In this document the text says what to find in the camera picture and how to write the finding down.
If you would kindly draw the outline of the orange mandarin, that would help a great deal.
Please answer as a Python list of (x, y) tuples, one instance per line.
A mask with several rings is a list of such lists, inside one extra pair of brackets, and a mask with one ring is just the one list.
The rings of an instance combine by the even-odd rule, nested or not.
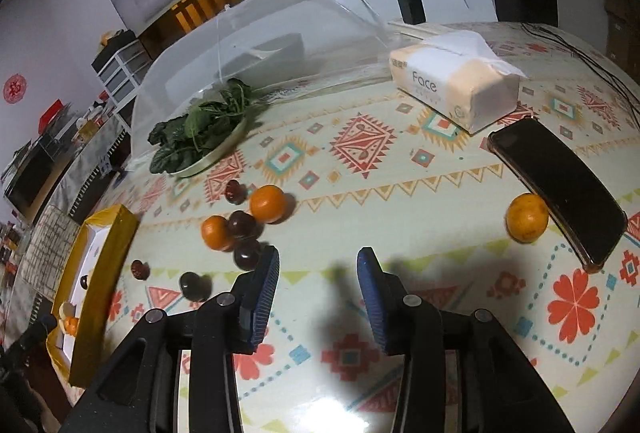
[(288, 211), (288, 198), (280, 187), (265, 185), (250, 196), (250, 213), (260, 223), (280, 221)]
[(212, 250), (230, 251), (234, 245), (228, 219), (223, 216), (209, 216), (201, 225), (201, 236), (205, 245)]
[(528, 193), (515, 197), (506, 209), (506, 230), (521, 243), (536, 241), (546, 231), (549, 210), (540, 196)]
[(75, 316), (67, 316), (63, 320), (63, 330), (65, 335), (76, 337), (78, 330), (79, 318)]

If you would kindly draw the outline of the dark plum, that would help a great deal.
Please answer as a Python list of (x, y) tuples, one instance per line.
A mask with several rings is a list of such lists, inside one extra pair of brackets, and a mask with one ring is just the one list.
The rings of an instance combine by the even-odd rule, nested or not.
[(256, 238), (259, 235), (259, 224), (250, 213), (238, 210), (229, 216), (228, 230), (235, 239)]
[(190, 302), (204, 302), (210, 294), (210, 281), (194, 271), (185, 271), (179, 278), (179, 287), (183, 297)]
[(242, 271), (253, 271), (262, 255), (262, 245), (255, 238), (243, 238), (236, 242), (233, 261)]

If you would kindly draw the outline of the yellow white tray box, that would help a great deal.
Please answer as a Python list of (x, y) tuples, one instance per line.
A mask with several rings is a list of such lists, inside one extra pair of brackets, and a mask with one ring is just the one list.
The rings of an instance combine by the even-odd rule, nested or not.
[[(49, 333), (46, 346), (53, 366), (72, 387), (88, 387), (101, 364), (112, 297), (138, 225), (125, 206), (111, 206), (81, 224), (70, 250), (52, 306), (58, 328)], [(67, 316), (79, 318), (76, 337), (64, 333)]]

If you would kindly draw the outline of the dark red jujube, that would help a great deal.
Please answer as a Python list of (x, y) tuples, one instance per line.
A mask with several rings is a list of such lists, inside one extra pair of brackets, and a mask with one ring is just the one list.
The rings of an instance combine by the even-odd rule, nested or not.
[(141, 260), (133, 260), (130, 265), (131, 275), (137, 280), (146, 280), (151, 273), (150, 265)]
[(232, 205), (241, 205), (247, 196), (247, 190), (244, 184), (238, 180), (230, 180), (224, 187), (224, 198)]

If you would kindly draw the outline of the patterned fabric chair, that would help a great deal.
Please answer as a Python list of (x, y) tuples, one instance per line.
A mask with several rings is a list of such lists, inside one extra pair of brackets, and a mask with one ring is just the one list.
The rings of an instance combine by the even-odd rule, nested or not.
[(32, 229), (17, 278), (50, 301), (55, 299), (80, 225), (55, 206), (47, 206)]

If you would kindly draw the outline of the black smartphone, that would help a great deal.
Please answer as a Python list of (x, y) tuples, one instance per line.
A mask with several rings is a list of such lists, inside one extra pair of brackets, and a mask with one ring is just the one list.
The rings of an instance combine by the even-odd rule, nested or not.
[(489, 133), (487, 147), (544, 201), (582, 268), (588, 273), (601, 271), (628, 219), (590, 167), (530, 117)]

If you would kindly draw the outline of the black microwave oven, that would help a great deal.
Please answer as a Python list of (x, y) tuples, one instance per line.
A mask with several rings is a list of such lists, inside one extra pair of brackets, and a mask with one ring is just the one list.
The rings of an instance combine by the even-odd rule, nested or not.
[(52, 141), (38, 140), (11, 164), (2, 182), (2, 195), (21, 222), (37, 222), (72, 157)]

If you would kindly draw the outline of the plate of green spinach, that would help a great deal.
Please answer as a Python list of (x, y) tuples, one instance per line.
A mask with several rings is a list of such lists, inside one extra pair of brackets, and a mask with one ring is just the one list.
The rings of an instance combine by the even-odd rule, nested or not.
[(156, 147), (150, 172), (177, 173), (224, 144), (250, 115), (253, 89), (232, 78), (214, 97), (194, 101), (182, 115), (156, 123), (148, 142)]

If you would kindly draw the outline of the patterned tablecloth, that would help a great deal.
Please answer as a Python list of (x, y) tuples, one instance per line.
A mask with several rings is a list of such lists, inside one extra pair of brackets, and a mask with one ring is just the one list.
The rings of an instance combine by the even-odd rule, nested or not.
[(356, 275), (372, 248), (386, 271), (439, 309), (488, 309), (541, 375), (577, 432), (612, 429), (639, 391), (639, 83), (578, 37), (526, 24), (478, 24), (490, 48), (520, 68), (518, 106), (498, 122), (541, 123), (597, 175), (626, 213), (601, 271), (589, 274), (558, 223), (530, 245), (506, 230), (525, 185), (493, 153), (383, 80), (272, 101), (244, 141), (186, 180), (130, 162), (103, 207), (140, 224), (105, 303), (102, 347), (116, 349), (152, 309), (195, 309), (187, 271), (229, 290), (240, 268), (201, 235), (230, 216), (224, 187), (276, 187), (288, 216), (262, 231), (281, 274), (266, 338), (235, 357), (247, 432), (386, 432), (402, 361), (376, 346)]

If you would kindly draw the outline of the tissue paper pack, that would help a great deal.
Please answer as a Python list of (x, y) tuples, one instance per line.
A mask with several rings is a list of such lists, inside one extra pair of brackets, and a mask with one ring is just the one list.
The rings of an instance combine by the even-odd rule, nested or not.
[(398, 89), (470, 134), (514, 112), (520, 83), (526, 78), (471, 30), (393, 50), (388, 61)]

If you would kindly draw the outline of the white plastic drawer tower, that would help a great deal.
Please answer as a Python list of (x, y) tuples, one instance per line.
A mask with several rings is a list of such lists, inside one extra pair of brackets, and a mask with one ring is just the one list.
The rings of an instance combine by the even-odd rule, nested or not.
[(152, 64), (149, 53), (131, 30), (109, 38), (91, 66), (115, 105), (130, 101)]

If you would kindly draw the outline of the transparent mesh food cover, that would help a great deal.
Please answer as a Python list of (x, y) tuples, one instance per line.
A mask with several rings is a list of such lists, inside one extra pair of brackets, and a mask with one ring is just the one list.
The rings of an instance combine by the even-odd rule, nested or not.
[(244, 0), (191, 31), (151, 65), (134, 103), (132, 149), (147, 153), (160, 121), (215, 97), (230, 79), (257, 96), (299, 84), (384, 75), (385, 29), (334, 0)]

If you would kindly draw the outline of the black speaker box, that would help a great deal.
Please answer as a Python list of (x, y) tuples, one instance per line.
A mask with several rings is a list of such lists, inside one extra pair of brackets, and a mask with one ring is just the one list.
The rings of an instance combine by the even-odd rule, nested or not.
[(407, 25), (420, 25), (426, 22), (422, 0), (397, 0), (402, 21)]

